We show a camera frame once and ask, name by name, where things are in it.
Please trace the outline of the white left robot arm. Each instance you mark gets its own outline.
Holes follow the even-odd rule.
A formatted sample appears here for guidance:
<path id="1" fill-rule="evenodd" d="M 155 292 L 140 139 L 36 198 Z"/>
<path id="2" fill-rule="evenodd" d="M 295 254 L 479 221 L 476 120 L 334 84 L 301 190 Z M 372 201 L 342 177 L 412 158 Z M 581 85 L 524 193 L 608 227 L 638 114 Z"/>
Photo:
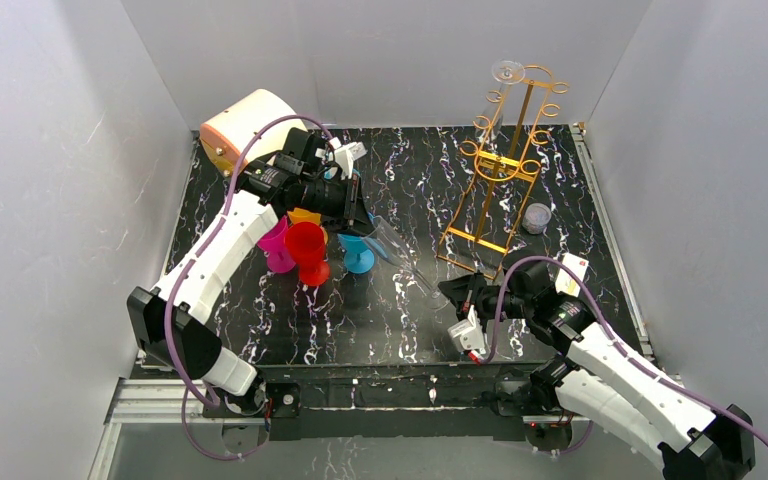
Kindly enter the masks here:
<path id="1" fill-rule="evenodd" d="M 259 372 L 206 324 L 242 261 L 295 208 L 321 214 L 335 233 L 372 230 L 353 171 L 366 154 L 362 143 L 291 128 L 277 148 L 255 156 L 263 136 L 242 150 L 221 210 L 187 254 L 153 287 L 134 288 L 126 302 L 140 350 L 187 383 L 201 380 L 238 398 L 261 383 Z"/>

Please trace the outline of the red wine glass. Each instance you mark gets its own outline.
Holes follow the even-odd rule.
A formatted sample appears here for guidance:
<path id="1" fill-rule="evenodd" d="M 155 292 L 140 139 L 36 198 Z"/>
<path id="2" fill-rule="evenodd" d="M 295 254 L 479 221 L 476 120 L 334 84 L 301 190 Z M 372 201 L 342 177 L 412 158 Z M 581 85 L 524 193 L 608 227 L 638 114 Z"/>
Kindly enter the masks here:
<path id="1" fill-rule="evenodd" d="M 298 277 L 304 285 L 318 287 L 329 278 L 325 235 L 319 225 L 311 222 L 293 224 L 285 235 L 284 244 L 299 268 Z"/>

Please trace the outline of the clear wine glass front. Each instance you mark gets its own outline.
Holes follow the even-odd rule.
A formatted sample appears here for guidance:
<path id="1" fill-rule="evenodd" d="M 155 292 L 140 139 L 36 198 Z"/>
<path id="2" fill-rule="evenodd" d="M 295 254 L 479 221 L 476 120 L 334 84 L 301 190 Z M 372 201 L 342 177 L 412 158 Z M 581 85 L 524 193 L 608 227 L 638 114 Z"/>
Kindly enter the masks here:
<path id="1" fill-rule="evenodd" d="M 426 297 L 426 303 L 434 311 L 443 309 L 448 300 L 419 269 L 406 241 L 382 217 L 372 216 L 373 231 L 362 238 L 366 246 L 381 260 L 410 275 Z"/>

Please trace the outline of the clear wine glass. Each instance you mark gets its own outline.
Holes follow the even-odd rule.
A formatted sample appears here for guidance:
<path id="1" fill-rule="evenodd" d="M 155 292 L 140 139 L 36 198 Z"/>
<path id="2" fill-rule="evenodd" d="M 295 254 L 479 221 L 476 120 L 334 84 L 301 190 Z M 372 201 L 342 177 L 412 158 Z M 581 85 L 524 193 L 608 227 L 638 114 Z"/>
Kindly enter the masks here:
<path id="1" fill-rule="evenodd" d="M 504 119 L 504 105 L 513 86 L 524 78 L 524 66 L 513 60 L 499 60 L 491 67 L 493 85 L 484 95 L 487 105 L 474 121 L 479 144 L 494 144 Z"/>
<path id="2" fill-rule="evenodd" d="M 443 309 L 448 300 L 419 269 L 406 241 L 382 217 L 372 216 L 373 231 L 362 238 L 366 246 L 381 260 L 410 275 L 426 297 L 426 303 L 434 311 Z"/>

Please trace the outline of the blue wine glass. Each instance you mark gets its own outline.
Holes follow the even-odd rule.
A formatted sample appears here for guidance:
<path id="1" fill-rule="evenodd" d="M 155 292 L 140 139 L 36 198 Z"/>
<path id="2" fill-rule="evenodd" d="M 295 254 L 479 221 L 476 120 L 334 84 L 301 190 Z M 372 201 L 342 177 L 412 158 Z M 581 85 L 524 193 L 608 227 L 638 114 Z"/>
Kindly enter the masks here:
<path id="1" fill-rule="evenodd" d="M 339 234 L 338 241 L 345 251 L 344 264 L 350 273 L 361 275 L 373 268 L 375 255 L 361 237 Z"/>

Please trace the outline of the orange wine glass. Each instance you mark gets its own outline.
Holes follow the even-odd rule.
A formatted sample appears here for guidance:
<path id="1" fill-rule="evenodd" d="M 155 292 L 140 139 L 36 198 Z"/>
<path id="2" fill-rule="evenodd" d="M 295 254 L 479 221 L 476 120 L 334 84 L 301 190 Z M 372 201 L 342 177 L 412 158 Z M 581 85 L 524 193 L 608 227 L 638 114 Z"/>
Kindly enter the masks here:
<path id="1" fill-rule="evenodd" d="M 326 245 L 328 234 L 322 226 L 319 213 L 296 208 L 288 212 L 291 226 L 285 238 L 285 244 L 295 248 L 302 245 Z"/>

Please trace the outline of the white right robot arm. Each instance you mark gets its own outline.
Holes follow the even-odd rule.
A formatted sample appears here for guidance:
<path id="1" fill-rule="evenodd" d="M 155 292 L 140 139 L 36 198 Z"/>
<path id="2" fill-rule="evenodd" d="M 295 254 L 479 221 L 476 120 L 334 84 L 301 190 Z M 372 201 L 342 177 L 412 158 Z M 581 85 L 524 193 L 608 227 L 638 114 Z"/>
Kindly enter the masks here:
<path id="1" fill-rule="evenodd" d="M 504 320 L 523 321 L 554 350 L 527 379 L 497 384 L 497 411 L 580 414 L 643 454 L 666 479 L 745 477 L 756 464 L 750 416 L 696 399 L 630 347 L 584 290 L 587 268 L 573 254 L 529 255 L 511 262 L 499 285 L 479 273 L 438 284 L 435 296 L 457 315 L 450 338 L 474 362 L 490 361 Z"/>

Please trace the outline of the magenta wine glass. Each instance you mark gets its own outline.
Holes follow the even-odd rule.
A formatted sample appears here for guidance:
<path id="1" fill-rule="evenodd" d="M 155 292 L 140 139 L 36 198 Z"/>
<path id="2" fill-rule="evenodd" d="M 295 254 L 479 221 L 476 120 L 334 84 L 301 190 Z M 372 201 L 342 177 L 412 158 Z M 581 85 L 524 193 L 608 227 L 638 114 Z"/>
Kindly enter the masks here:
<path id="1" fill-rule="evenodd" d="M 290 256 L 284 242 L 289 226 L 287 217 L 281 217 L 276 226 L 257 242 L 257 246 L 266 256 L 268 269 L 274 273 L 287 273 L 296 267 L 296 262 Z"/>

